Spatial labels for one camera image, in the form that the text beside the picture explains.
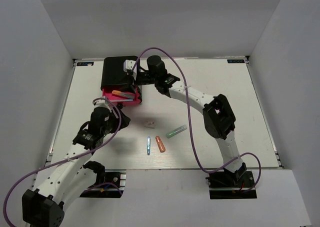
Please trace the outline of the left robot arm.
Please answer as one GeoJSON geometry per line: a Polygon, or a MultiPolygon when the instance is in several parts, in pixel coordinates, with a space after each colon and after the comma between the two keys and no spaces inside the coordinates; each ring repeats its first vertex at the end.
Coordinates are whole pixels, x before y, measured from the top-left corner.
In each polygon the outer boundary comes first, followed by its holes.
{"type": "Polygon", "coordinates": [[[35,190],[22,196],[22,218],[33,227],[58,227],[70,204],[89,187],[106,181],[105,166],[92,161],[93,150],[108,134],[126,128],[130,118],[121,110],[95,107],[90,120],[82,124],[65,155],[52,174],[35,190]]]}

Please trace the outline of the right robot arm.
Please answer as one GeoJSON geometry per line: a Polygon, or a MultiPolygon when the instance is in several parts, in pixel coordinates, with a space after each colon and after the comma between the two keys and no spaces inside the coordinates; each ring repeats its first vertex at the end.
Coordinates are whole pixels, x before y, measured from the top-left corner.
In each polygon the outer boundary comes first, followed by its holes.
{"type": "Polygon", "coordinates": [[[188,87],[183,80],[168,73],[162,59],[153,55],[147,58],[148,70],[137,70],[138,61],[126,59],[123,71],[139,86],[154,84],[159,93],[187,104],[203,116],[204,128],[219,147],[226,182],[236,187],[244,180],[246,164],[240,157],[235,140],[236,117],[226,96],[212,96],[188,87]]]}

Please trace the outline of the orange capped highlighter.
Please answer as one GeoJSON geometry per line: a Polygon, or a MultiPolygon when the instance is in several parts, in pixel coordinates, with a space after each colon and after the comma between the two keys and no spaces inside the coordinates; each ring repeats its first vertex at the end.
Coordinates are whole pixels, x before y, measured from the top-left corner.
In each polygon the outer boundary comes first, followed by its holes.
{"type": "Polygon", "coordinates": [[[119,91],[119,90],[113,90],[113,91],[112,91],[112,94],[115,95],[115,96],[119,96],[119,97],[123,97],[123,98],[128,98],[128,99],[130,99],[130,98],[132,97],[131,94],[125,93],[125,92],[122,92],[122,91],[119,91]]]}

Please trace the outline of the white eraser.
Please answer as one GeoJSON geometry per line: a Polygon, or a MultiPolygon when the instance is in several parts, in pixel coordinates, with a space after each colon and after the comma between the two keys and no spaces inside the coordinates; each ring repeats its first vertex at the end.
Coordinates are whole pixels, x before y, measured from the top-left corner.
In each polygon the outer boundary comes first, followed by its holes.
{"type": "Polygon", "coordinates": [[[154,121],[146,121],[144,126],[146,128],[154,129],[156,127],[156,123],[154,121]]]}

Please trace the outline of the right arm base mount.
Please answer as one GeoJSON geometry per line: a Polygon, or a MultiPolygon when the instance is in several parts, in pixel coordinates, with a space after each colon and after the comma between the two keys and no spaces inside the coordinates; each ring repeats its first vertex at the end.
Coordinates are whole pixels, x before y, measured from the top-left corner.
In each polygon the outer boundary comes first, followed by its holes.
{"type": "Polygon", "coordinates": [[[257,192],[253,187],[255,181],[251,171],[246,171],[238,182],[234,182],[223,171],[209,174],[206,178],[211,200],[244,200],[256,199],[257,192]]]}

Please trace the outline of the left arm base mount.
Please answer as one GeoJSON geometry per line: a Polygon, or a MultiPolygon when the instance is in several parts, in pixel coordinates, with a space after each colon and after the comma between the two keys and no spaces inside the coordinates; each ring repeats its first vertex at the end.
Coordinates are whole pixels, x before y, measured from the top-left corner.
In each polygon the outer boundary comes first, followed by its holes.
{"type": "Polygon", "coordinates": [[[122,196],[127,176],[125,170],[107,170],[96,161],[88,161],[82,168],[94,173],[95,183],[80,195],[81,198],[118,199],[122,196]]]}

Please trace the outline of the green capped highlighter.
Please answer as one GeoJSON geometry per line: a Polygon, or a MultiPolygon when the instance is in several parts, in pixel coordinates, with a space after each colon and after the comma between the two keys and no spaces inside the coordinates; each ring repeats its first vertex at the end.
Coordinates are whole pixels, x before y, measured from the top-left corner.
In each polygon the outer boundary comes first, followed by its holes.
{"type": "Polygon", "coordinates": [[[166,133],[166,138],[170,139],[176,135],[178,135],[179,133],[185,131],[188,127],[184,124],[182,126],[177,127],[174,130],[169,131],[168,133],[166,133]]]}

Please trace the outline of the pink top drawer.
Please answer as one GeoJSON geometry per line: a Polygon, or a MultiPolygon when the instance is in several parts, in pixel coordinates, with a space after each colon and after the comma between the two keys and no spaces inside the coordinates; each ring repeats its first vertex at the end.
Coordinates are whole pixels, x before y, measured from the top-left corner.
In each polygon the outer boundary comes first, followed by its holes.
{"type": "Polygon", "coordinates": [[[110,85],[102,88],[102,95],[114,104],[137,106],[142,102],[141,90],[137,85],[110,85]]]}

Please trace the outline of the blue capped highlighter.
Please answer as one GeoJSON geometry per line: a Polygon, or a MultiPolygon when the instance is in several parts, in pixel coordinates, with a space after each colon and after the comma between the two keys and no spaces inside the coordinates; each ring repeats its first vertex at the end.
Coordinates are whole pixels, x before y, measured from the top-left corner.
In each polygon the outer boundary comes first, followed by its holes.
{"type": "Polygon", "coordinates": [[[123,92],[118,93],[116,96],[120,98],[121,102],[132,102],[136,98],[135,94],[123,93],[123,92]]]}

